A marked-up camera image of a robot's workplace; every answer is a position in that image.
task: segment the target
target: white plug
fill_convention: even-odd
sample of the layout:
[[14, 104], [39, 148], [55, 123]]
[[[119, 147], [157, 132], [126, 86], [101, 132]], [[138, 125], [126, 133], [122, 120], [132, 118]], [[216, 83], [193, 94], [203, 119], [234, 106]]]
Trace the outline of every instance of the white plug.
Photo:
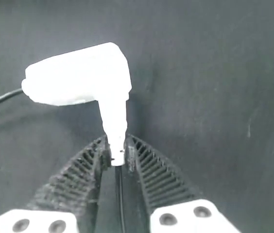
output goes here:
[[132, 89], [127, 60], [106, 43], [50, 57], [26, 68], [22, 89], [34, 102], [71, 105], [98, 100], [113, 166], [124, 164], [126, 101]]

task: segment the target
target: gray surface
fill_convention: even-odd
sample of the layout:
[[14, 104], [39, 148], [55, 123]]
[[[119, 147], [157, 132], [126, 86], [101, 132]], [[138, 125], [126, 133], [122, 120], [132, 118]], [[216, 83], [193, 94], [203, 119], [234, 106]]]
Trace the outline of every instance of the gray surface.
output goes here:
[[[241, 231], [274, 233], [274, 1], [0, 1], [0, 94], [36, 61], [107, 41], [131, 70], [129, 131]], [[96, 103], [1, 105], [0, 214], [102, 133]]]

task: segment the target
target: black wire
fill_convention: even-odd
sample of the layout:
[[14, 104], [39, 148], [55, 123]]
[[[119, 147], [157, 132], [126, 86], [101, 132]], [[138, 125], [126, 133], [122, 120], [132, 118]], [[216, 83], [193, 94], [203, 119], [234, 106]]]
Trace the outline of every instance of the black wire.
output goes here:
[[122, 182], [122, 167], [116, 166], [116, 192], [119, 204], [119, 216], [122, 233], [126, 233], [124, 220], [124, 206], [123, 206], [123, 182]]
[[0, 103], [10, 99], [11, 97], [17, 96], [19, 94], [23, 93], [22, 89], [16, 89], [14, 91], [10, 91], [8, 93], [5, 93], [4, 95], [0, 96]]

